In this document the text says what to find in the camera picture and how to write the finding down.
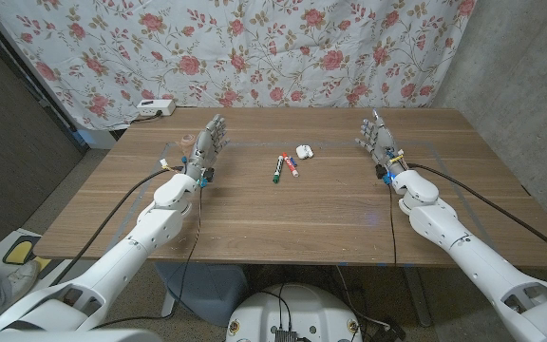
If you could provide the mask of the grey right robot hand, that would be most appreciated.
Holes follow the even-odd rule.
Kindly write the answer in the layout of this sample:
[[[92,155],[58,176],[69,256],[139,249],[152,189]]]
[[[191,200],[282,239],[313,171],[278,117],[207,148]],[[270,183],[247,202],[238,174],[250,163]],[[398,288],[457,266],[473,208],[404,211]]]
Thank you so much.
[[[362,137],[355,141],[367,150],[375,165],[383,168],[390,178],[395,178],[408,169],[404,151],[398,146],[376,109],[372,110],[371,119],[363,120],[360,134]]]

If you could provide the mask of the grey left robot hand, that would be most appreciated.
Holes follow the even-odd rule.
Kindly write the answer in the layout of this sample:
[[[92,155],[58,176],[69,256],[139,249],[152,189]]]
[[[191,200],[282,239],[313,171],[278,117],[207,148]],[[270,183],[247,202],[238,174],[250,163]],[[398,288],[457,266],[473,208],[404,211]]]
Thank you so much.
[[[206,124],[197,136],[184,166],[183,174],[194,180],[201,179],[211,169],[217,160],[217,155],[227,144],[225,118],[220,114]]]

